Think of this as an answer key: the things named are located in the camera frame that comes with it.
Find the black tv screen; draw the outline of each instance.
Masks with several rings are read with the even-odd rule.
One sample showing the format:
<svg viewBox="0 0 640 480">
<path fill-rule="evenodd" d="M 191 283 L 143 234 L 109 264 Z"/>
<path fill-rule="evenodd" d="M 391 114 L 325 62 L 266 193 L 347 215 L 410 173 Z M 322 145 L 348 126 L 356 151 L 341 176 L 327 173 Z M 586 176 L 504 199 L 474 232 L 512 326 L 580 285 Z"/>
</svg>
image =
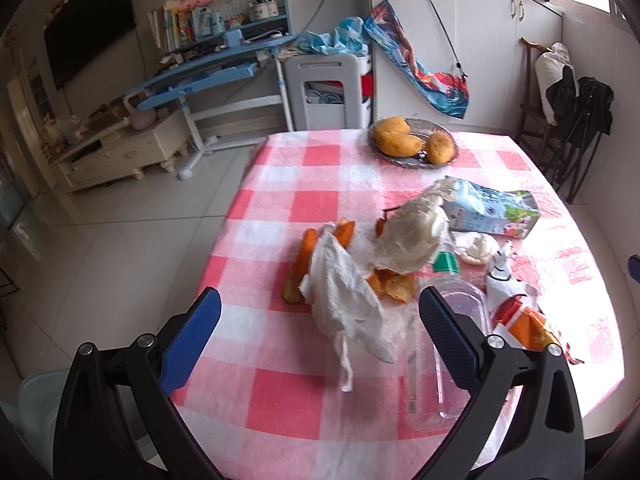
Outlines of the black tv screen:
<svg viewBox="0 0 640 480">
<path fill-rule="evenodd" d="M 131 0 L 69 0 L 44 32 L 56 88 L 135 26 Z"/>
</svg>

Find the red and white checkered tablecloth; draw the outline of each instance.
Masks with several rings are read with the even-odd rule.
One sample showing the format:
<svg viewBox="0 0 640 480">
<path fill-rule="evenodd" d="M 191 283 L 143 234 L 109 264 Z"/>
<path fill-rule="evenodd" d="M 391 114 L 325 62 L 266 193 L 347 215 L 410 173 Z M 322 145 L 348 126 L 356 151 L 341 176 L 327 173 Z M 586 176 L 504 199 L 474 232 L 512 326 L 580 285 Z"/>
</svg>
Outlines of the red and white checkered tablecloth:
<svg viewBox="0 0 640 480">
<path fill-rule="evenodd" d="M 404 368 L 355 348 L 351 393 L 304 304 L 282 284 L 303 231 L 340 217 L 371 228 L 446 174 L 500 190 L 527 189 L 542 217 L 516 240 L 516 277 L 541 292 L 540 306 L 584 360 L 571 367 L 583 415 L 624 376 L 607 291 L 574 220 L 509 138 L 454 134 L 460 154 L 440 170 L 406 170 L 377 158 L 365 130 L 269 137 L 248 170 L 200 282 L 222 297 L 222 317 L 174 403 L 213 463 L 231 479 L 407 479 L 450 424 L 412 430 L 404 415 Z M 463 267 L 470 281 L 478 269 Z M 437 410 L 435 376 L 430 386 Z"/>
</svg>

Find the colorful bag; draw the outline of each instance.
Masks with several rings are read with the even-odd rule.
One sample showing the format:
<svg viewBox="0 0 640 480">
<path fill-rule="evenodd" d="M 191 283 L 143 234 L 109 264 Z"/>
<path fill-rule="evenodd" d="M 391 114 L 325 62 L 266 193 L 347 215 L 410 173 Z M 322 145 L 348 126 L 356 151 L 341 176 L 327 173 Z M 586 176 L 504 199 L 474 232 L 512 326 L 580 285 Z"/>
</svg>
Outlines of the colorful bag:
<svg viewBox="0 0 640 480">
<path fill-rule="evenodd" d="M 364 28 L 373 40 L 379 44 L 392 63 L 402 71 L 404 76 L 437 111 L 462 119 L 465 116 L 469 102 L 466 75 L 462 71 L 458 56 L 453 49 L 453 44 L 438 15 L 438 11 L 433 2 L 431 0 L 429 2 L 449 40 L 449 46 L 456 58 L 461 77 L 446 72 L 430 73 L 425 70 L 421 63 L 415 59 L 414 50 L 411 48 L 404 30 L 402 30 L 402 25 L 400 25 L 400 21 L 389 0 L 384 0 L 371 11 L 365 19 Z"/>
</svg>

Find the clear plastic container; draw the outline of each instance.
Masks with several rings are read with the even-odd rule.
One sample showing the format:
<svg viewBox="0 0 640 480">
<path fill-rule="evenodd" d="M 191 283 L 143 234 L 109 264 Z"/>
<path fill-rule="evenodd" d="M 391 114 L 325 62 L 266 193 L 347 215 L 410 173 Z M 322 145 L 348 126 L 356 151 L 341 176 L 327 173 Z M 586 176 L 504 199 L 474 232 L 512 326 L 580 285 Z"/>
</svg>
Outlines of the clear plastic container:
<svg viewBox="0 0 640 480">
<path fill-rule="evenodd" d="M 488 315 L 484 293 L 460 278 L 453 245 L 445 243 L 433 264 L 436 272 L 424 286 L 435 286 L 458 314 L 474 320 L 488 334 Z M 469 395 L 460 390 L 449 375 L 417 312 L 409 313 L 406 331 L 406 415 L 411 428 L 434 431 L 452 424 L 460 415 Z"/>
</svg>

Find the blue gripper pad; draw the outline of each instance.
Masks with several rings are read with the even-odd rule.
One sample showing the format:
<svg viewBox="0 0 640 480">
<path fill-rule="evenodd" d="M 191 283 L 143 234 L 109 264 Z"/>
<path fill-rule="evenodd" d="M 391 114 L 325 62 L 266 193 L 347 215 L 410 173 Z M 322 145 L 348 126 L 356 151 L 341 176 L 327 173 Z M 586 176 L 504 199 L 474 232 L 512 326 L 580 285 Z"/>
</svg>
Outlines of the blue gripper pad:
<svg viewBox="0 0 640 480">
<path fill-rule="evenodd" d="M 167 397 L 186 384 L 213 329 L 220 320 L 222 300 L 215 288 L 212 288 L 204 298 L 198 298 L 196 301 L 198 300 L 200 304 L 162 356 L 162 375 L 159 383 Z"/>
<path fill-rule="evenodd" d="M 418 312 L 456 386 L 473 395 L 480 385 L 480 359 L 458 320 L 464 323 L 466 317 L 479 332 L 478 327 L 468 316 L 453 312 L 434 286 L 421 292 Z"/>
</svg>

